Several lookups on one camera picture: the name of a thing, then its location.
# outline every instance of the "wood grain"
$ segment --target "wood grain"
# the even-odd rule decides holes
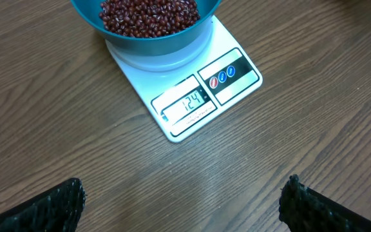
[[[181,144],[70,2],[0,15],[0,213],[79,177],[78,231],[288,231],[297,173],[371,220],[371,1],[224,0],[264,83]]]

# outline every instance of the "digital kitchen scale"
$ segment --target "digital kitchen scale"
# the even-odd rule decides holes
[[[262,85],[250,58],[213,16],[207,30],[167,55],[138,56],[107,47],[172,142],[180,142]]]

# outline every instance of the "blue bowl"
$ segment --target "blue bowl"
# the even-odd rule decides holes
[[[157,38],[132,38],[105,30],[99,17],[102,11],[100,3],[103,1],[71,0],[81,17],[119,50],[135,55],[165,55],[189,45],[206,30],[205,25],[210,22],[221,0],[196,0],[201,19],[195,25],[173,35]]]

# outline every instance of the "black textured object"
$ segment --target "black textured object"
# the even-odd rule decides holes
[[[371,221],[300,184],[297,175],[281,192],[279,212],[292,232],[371,232]]]
[[[0,232],[74,232],[86,194],[79,179],[69,179],[0,214]]]

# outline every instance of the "adzuki bean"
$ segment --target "adzuki bean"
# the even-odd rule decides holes
[[[201,18],[195,0],[106,0],[100,7],[107,31],[136,38],[172,35]]]

